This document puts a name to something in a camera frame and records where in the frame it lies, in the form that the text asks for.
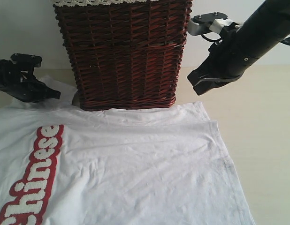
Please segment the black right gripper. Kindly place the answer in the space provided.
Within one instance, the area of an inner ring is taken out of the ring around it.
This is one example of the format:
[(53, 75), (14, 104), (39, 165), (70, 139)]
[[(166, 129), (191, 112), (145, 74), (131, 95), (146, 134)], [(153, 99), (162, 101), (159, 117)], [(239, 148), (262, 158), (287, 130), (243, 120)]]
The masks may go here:
[(197, 95), (235, 82), (243, 75), (235, 43), (236, 32), (235, 26), (225, 26), (220, 32), (221, 38), (209, 47), (209, 56), (187, 76)]

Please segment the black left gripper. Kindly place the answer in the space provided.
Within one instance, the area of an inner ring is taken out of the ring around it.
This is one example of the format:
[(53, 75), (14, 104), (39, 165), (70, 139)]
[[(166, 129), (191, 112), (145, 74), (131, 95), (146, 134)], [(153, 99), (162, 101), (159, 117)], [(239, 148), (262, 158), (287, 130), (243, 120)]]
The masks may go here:
[(25, 103), (37, 103), (46, 99), (59, 99), (61, 93), (39, 81), (31, 63), (14, 63), (0, 60), (0, 91)]

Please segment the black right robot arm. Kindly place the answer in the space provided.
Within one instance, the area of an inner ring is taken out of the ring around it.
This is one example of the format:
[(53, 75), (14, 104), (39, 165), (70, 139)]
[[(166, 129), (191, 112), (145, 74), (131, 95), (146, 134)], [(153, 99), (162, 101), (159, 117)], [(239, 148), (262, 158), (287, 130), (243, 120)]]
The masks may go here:
[(197, 15), (188, 33), (212, 43), (208, 57), (187, 77), (202, 95), (240, 79), (278, 43), (290, 46), (290, 0), (266, 0), (244, 23), (220, 12)]

